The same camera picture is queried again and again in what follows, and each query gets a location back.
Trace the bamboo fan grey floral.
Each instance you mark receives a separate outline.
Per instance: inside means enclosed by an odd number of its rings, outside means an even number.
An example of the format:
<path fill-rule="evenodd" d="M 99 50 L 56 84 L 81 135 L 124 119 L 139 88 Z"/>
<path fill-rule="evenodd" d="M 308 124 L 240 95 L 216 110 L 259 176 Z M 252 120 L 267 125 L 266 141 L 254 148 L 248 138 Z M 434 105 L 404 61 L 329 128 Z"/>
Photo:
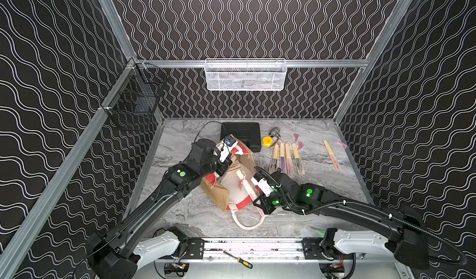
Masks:
<path fill-rule="evenodd" d="M 302 162 L 302 157 L 301 157 L 301 154 L 300 154 L 300 151 L 304 147 L 304 143 L 299 140 L 299 138 L 300 138 L 299 134 L 295 133 L 293 136 L 294 136 L 295 141 L 291 145 L 291 147 L 293 149 L 293 155 L 294 155 L 295 162 L 296 162 L 297 173 L 300 176 L 304 176 L 305 175 L 305 168 L 304 168 L 304 165 L 303 165 L 303 162 Z"/>

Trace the yellow black handled screwdriver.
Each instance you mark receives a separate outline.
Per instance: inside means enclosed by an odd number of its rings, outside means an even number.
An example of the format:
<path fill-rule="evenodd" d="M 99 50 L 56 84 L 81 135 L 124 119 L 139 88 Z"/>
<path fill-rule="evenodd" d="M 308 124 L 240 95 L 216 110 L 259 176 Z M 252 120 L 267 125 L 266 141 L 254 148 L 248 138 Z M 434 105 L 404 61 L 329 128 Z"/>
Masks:
<path fill-rule="evenodd" d="M 231 253 L 229 253 L 228 251 L 225 251 L 225 250 L 224 250 L 223 253 L 226 254 L 227 256 L 233 258 L 233 259 L 236 260 L 238 263 L 244 265 L 244 266 L 245 266 L 246 268 L 248 268 L 248 269 L 253 269 L 253 267 L 254 267 L 250 262 L 248 262 L 248 261 L 246 261 L 246 260 L 244 260 L 244 259 L 242 259 L 242 258 L 240 258 L 240 257 L 236 257 L 236 256 L 232 255 Z"/>

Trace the yellow thread seal tape spool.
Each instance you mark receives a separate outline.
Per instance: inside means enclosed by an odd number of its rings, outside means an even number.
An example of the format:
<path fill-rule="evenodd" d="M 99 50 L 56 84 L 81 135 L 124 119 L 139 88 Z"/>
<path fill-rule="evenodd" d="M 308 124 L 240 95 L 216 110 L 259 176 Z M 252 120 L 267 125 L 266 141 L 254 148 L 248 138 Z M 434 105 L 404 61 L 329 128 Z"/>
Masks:
<path fill-rule="evenodd" d="M 273 138 L 271 136 L 264 136 L 262 138 L 262 144 L 265 147 L 271 147 L 273 145 Z"/>

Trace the black plastic tool case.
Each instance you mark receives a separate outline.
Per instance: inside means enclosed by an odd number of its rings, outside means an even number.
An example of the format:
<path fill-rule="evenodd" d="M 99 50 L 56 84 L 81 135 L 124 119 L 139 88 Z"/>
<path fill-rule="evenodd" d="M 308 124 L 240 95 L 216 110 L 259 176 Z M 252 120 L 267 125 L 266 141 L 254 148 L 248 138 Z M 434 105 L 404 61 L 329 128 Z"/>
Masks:
<path fill-rule="evenodd" d="M 253 153 L 259 153 L 262 149 L 260 124 L 257 122 L 223 122 L 220 137 L 223 139 L 233 135 L 237 140 L 245 144 Z"/>

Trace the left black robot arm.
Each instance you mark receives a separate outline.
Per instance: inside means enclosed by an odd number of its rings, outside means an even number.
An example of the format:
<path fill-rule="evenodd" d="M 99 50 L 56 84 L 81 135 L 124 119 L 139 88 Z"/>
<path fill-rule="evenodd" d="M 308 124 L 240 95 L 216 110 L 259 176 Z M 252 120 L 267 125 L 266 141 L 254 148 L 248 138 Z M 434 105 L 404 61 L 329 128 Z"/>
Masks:
<path fill-rule="evenodd" d="M 157 220 L 198 187 L 208 175 L 223 176 L 232 164 L 233 136 L 219 143 L 199 139 L 189 155 L 168 168 L 155 191 L 118 226 L 92 234 L 86 243 L 88 266 L 101 279 L 131 279 L 137 270 L 177 250 L 180 240 L 169 231 L 145 240 Z"/>

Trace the bamboo fan purple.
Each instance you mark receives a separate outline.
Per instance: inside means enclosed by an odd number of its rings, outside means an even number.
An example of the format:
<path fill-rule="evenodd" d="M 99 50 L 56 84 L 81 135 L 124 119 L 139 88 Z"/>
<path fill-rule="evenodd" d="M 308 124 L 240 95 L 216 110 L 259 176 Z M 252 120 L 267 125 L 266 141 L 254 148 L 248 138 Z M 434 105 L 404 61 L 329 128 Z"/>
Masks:
<path fill-rule="evenodd" d="M 280 143 L 280 169 L 282 173 L 286 174 L 286 153 L 285 153 L 285 144 Z"/>

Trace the red jute tote bag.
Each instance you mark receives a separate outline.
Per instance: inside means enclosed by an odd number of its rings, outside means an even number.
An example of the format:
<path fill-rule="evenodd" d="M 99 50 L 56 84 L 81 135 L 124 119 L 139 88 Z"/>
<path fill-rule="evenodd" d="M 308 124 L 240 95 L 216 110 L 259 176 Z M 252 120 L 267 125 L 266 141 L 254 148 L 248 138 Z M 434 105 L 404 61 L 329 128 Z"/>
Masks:
<path fill-rule="evenodd" d="M 251 226 L 242 224 L 237 217 L 237 212 L 250 204 L 250 197 L 245 188 L 240 183 L 236 171 L 241 170 L 245 172 L 245 178 L 260 195 L 260 189 L 257 186 L 254 186 L 251 181 L 251 178 L 255 174 L 255 161 L 253 159 L 253 152 L 249 150 L 249 148 L 240 140 L 237 141 L 238 144 L 232 150 L 231 154 L 233 164 L 229 168 L 227 174 L 222 176 L 217 175 L 217 173 L 207 175 L 202 178 L 200 186 L 208 198 L 218 208 L 222 209 L 224 212 L 231 212 L 233 220 L 239 228 L 246 231 L 251 231 L 262 225 L 265 220 L 265 214 L 263 211 L 261 211 L 261 209 L 258 208 L 257 211 L 260 214 L 260 219 L 257 223 Z M 216 147 L 220 151 L 221 142 L 218 143 Z"/>

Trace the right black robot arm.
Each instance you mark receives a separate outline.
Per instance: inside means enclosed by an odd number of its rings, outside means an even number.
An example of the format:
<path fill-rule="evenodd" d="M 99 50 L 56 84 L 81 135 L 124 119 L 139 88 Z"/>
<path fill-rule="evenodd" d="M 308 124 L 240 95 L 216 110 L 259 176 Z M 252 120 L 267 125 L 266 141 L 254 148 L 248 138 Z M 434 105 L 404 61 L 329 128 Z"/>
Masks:
<path fill-rule="evenodd" d="M 429 269 L 432 262 L 467 264 L 467 256 L 453 243 L 427 230 L 423 220 L 410 207 L 402 211 L 379 208 L 316 184 L 299 184 L 280 171 L 269 174 L 260 167 L 256 168 L 252 183 L 262 191 L 253 204 L 266 215 L 281 207 L 301 216 L 322 215 L 351 222 L 385 237 L 383 249 L 400 263 L 418 270 Z M 430 255 L 430 238 L 455 251 L 457 259 Z"/>

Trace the bamboo fan pink stripe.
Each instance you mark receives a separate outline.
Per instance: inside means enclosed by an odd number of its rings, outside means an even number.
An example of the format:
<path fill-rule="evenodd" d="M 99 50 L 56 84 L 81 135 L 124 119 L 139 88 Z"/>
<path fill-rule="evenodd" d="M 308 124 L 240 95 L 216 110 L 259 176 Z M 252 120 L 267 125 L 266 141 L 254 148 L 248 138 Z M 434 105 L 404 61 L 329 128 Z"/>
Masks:
<path fill-rule="evenodd" d="M 348 146 L 345 143 L 342 142 L 329 142 L 327 140 L 322 141 L 324 144 L 324 148 L 327 151 L 328 157 L 332 161 L 332 164 L 335 168 L 336 171 L 340 172 L 342 170 L 342 167 L 338 161 L 337 155 L 333 149 L 334 146 L 340 146 L 343 149 L 346 149 Z"/>

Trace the aluminium frame corner post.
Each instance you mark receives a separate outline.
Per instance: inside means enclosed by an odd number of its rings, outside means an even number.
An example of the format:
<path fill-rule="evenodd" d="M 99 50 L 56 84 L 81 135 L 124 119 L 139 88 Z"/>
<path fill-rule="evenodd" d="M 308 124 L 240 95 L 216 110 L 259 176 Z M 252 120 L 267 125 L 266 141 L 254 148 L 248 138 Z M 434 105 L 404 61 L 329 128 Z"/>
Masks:
<path fill-rule="evenodd" d="M 360 88 L 364 84 L 368 74 L 374 68 L 377 60 L 382 55 L 386 45 L 389 43 L 391 37 L 393 36 L 396 28 L 400 24 L 400 21 L 407 13 L 413 0 L 397 0 L 392 12 L 385 21 L 382 31 L 379 36 L 376 38 L 374 45 L 368 56 L 366 57 L 366 66 L 360 68 L 357 73 L 352 85 L 350 86 L 348 92 L 346 93 L 341 105 L 334 115 L 334 122 L 337 125 L 340 125 L 347 110 L 350 108 L 353 100 L 357 96 Z"/>

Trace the bamboo fan floral white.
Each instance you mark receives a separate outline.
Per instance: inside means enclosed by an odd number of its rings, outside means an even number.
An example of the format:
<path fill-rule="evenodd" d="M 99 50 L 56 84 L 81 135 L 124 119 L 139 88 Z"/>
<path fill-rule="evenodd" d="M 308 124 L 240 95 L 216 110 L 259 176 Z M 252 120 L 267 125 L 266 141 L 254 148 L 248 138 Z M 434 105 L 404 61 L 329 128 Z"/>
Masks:
<path fill-rule="evenodd" d="M 277 171 L 278 169 L 278 159 L 280 158 L 280 145 L 276 144 L 273 148 L 273 152 L 271 155 L 270 164 L 268 167 L 268 173 L 272 174 Z"/>

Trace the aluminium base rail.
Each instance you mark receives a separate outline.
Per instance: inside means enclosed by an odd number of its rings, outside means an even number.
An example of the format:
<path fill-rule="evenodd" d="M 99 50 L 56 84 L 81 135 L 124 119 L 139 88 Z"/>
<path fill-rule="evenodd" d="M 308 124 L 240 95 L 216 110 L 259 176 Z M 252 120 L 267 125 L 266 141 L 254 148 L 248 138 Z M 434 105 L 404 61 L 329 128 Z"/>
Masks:
<path fill-rule="evenodd" d="M 184 250 L 185 256 L 181 259 L 177 255 L 169 255 L 157 259 L 163 263 L 222 263 L 232 262 L 233 258 L 240 257 L 251 263 L 337 263 L 342 257 L 351 261 L 350 254 L 336 254 L 330 260 L 323 256 L 319 249 L 319 238 L 190 238 Z"/>

